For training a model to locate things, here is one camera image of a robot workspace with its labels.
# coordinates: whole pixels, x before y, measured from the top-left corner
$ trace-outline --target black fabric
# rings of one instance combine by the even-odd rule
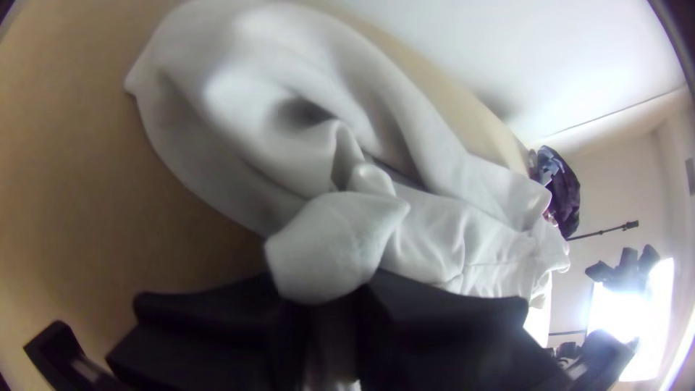
[[[189,295],[143,293],[138,326],[106,357],[142,390],[296,390],[306,308],[281,300],[267,274]]]
[[[370,390],[561,390],[521,298],[470,298],[380,272],[358,291],[358,376]]]
[[[560,170],[553,175],[552,181],[545,188],[552,193],[548,211],[557,221],[563,238],[567,239],[579,228],[579,180],[570,165],[556,150],[549,146],[543,146],[543,148],[550,150],[554,157],[563,163],[564,171]]]
[[[364,391],[561,390],[569,378],[523,330],[520,298],[453,295],[388,272],[349,297]],[[264,275],[192,295],[143,294],[107,356],[142,390],[298,390],[316,308]]]

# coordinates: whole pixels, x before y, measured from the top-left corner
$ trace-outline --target bright window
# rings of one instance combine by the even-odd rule
[[[603,329],[624,343],[639,338],[634,358],[620,375],[622,382],[657,376],[668,336],[672,291],[672,259],[654,265],[643,295],[617,293],[594,284],[587,332]]]

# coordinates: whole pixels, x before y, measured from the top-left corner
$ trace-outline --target white fabric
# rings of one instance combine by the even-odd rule
[[[269,237],[287,298],[323,303],[379,266],[454,293],[532,299],[568,267],[542,219],[549,192],[470,155],[395,64],[325,14],[186,3],[126,88],[174,174]]]

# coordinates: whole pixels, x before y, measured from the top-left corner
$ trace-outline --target black object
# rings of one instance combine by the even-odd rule
[[[357,292],[358,375],[370,390],[561,390],[523,330],[521,298],[453,295],[387,272]]]
[[[548,212],[555,218],[557,227],[566,239],[579,227],[579,180],[570,165],[556,150],[549,146],[542,146],[542,148],[552,152],[553,158],[563,164],[563,169],[552,176],[552,180],[545,188],[552,193]]]
[[[106,357],[142,390],[297,390],[307,308],[282,300],[268,274],[204,293],[135,298],[138,326]]]
[[[577,359],[565,372],[573,379],[571,391],[608,390],[635,356],[634,349],[597,330],[586,336]]]
[[[55,321],[25,347],[51,387],[58,391],[128,391],[124,384],[89,361],[70,327]]]
[[[600,391],[624,368],[619,347],[593,342],[581,356],[589,370],[575,380],[587,385],[573,384],[576,373],[563,371],[523,330],[528,305],[520,298],[469,298],[378,271],[340,303],[354,314],[365,391]],[[204,293],[142,294],[138,326],[107,362],[135,390],[299,390],[308,319],[322,307],[282,300],[267,274]],[[89,361],[61,322],[25,349],[58,391],[128,390],[91,363],[101,382],[81,376],[75,362]]]
[[[618,227],[613,227],[613,228],[610,228],[608,230],[600,230],[600,231],[592,232],[592,233],[586,234],[586,235],[573,236],[573,237],[568,238],[567,241],[570,242],[572,240],[584,239],[585,237],[603,235],[606,232],[612,232],[612,231],[616,231],[616,230],[620,230],[620,229],[622,229],[623,231],[627,231],[627,230],[631,230],[631,229],[637,228],[637,227],[639,227],[639,220],[636,220],[634,222],[626,222],[623,225],[620,225]]]
[[[659,253],[645,245],[642,255],[638,258],[638,252],[634,248],[625,247],[620,255],[620,263],[614,269],[603,261],[586,268],[584,273],[595,282],[615,292],[642,293],[646,288],[646,281],[652,267],[661,259]]]

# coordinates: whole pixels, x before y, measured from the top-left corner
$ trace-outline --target crumpled cloth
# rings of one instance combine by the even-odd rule
[[[470,155],[396,64],[327,14],[188,2],[125,85],[171,171],[268,238],[286,298],[323,303],[381,267],[463,295],[530,300],[568,268],[565,241],[542,218],[549,191]]]

